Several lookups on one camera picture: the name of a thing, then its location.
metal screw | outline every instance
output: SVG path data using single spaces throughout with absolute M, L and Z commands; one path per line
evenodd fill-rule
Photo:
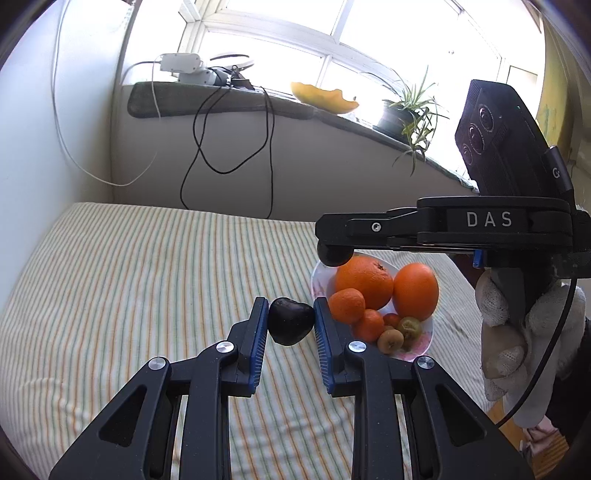
M 349 350 L 355 353 L 364 352 L 366 348 L 367 345 L 365 345 L 363 342 L 360 342 L 359 340 L 354 340 L 349 344 Z
M 435 360 L 430 356 L 420 356 L 417 360 L 418 366 L 425 370 L 430 370 L 435 366 Z
M 220 353 L 228 353 L 234 350 L 234 344 L 227 341 L 219 342 L 216 345 L 216 350 Z
M 161 356 L 155 356 L 152 360 L 148 362 L 148 366 L 151 370 L 160 370 L 161 368 L 166 365 L 166 360 Z

hand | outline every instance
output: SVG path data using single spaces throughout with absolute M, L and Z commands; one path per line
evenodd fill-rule
M 525 317 L 523 329 L 509 323 L 505 297 L 491 280 L 490 272 L 482 274 L 476 285 L 476 304 L 482 314 L 482 372 L 486 398 L 504 398 L 504 410 L 517 403 L 533 376 L 548 346 L 566 301 L 568 285 L 557 281 L 543 294 Z M 544 372 L 530 396 L 515 414 L 522 428 L 535 427 L 544 417 L 556 376 L 570 371 L 581 338 L 585 320 L 585 296 L 577 287 L 569 315 Z

camera lens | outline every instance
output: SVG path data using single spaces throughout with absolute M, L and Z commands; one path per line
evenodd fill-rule
M 472 152 L 470 151 L 470 147 L 465 143 L 462 145 L 462 158 L 466 165 L 472 165 Z
M 495 121 L 492 118 L 492 113 L 486 105 L 481 105 L 478 110 L 480 115 L 480 122 L 487 132 L 492 132 L 495 127 Z
M 484 151 L 484 139 L 476 125 L 470 124 L 470 127 L 468 128 L 468 137 L 470 138 L 470 145 L 474 151 L 481 155 Z

mattress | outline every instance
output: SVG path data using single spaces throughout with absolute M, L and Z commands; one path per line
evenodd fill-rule
M 428 353 L 488 410 L 480 314 L 468 282 L 443 254 L 370 253 L 435 271 L 441 297 Z M 196 356 L 248 318 L 257 296 L 311 303 L 316 262 L 312 223 L 73 205 L 31 256 L 0 317 L 2 428 L 47 478 L 150 358 Z M 327 395 L 313 333 L 292 347 L 269 339 L 256 394 L 230 398 L 233 477 L 346 479 L 352 448 L 353 399 Z M 404 456 L 408 477 L 406 444 Z

gray window ledge cushion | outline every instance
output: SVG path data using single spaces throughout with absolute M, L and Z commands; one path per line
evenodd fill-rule
M 209 85 L 188 85 L 178 82 L 154 82 L 154 93 L 156 94 L 158 108 L 163 117 L 194 115 L 203 101 L 217 88 Z M 408 149 L 407 145 L 387 135 L 311 105 L 305 105 L 279 96 L 273 96 L 272 101 L 276 115 L 298 120 L 316 118 L 331 127 L 370 138 L 399 152 L 404 152 Z M 134 85 L 127 103 L 127 111 L 135 118 L 155 118 L 158 116 L 152 97 L 151 82 L 138 82 Z M 262 92 L 233 89 L 212 108 L 210 113 L 260 111 L 265 111 L 265 99 Z M 473 189 L 463 178 L 442 167 L 431 158 L 427 157 L 424 161 L 442 172 L 445 176 L 459 181 L 469 189 Z

